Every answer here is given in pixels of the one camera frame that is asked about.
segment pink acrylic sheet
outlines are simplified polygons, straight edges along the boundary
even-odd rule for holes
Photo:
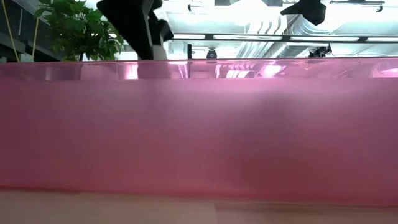
[[[0,187],[396,206],[398,79],[379,77],[397,69],[398,58],[2,64]]]

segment ceiling light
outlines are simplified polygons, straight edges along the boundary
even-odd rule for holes
[[[312,37],[312,36],[295,36],[291,37],[290,40],[295,41],[327,41],[327,42],[339,42],[339,41],[347,41],[347,42],[356,42],[359,40],[359,37],[338,37],[338,36],[329,36],[329,37]]]
[[[366,0],[344,0],[344,1],[330,1],[330,4],[351,4],[351,5],[370,5],[370,6],[378,6],[386,3],[385,1],[366,1]]]
[[[286,43],[288,46],[312,46],[312,47],[327,47],[329,44],[327,43],[315,43],[315,42],[288,42]]]
[[[204,34],[174,34],[174,39],[204,39]]]
[[[398,37],[369,37],[366,41],[398,42]]]
[[[281,36],[261,36],[261,35],[214,35],[214,39],[226,40],[282,40]]]

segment ceiling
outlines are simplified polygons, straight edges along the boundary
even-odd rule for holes
[[[14,0],[34,12],[38,0]],[[168,20],[175,33],[212,34],[283,34],[293,35],[397,35],[398,1],[385,0],[384,10],[376,7],[328,6],[325,22],[315,27],[305,19],[280,16],[283,7],[268,7],[262,0],[240,0],[230,6],[215,6],[215,0],[164,0],[158,17]],[[96,7],[98,0],[87,0]],[[187,57],[187,44],[193,45],[193,58],[204,58],[209,48],[215,48],[219,58],[306,57],[316,46],[289,46],[281,43],[171,41],[167,44],[169,58]],[[329,57],[369,57],[398,55],[398,44],[332,44]]]

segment ductwork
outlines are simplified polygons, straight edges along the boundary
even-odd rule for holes
[[[302,16],[297,16],[297,19],[288,26],[285,30],[285,35],[327,35],[331,30],[319,29],[317,26],[311,24]],[[304,50],[309,48],[306,46],[290,46],[283,42],[275,42],[269,50],[263,55],[264,58],[287,58],[296,57]]]
[[[215,6],[230,6],[239,0],[214,0]]]
[[[287,20],[275,16],[272,21],[252,22],[248,34],[281,34],[287,27]],[[272,42],[243,42],[236,58],[261,58],[272,46]]]

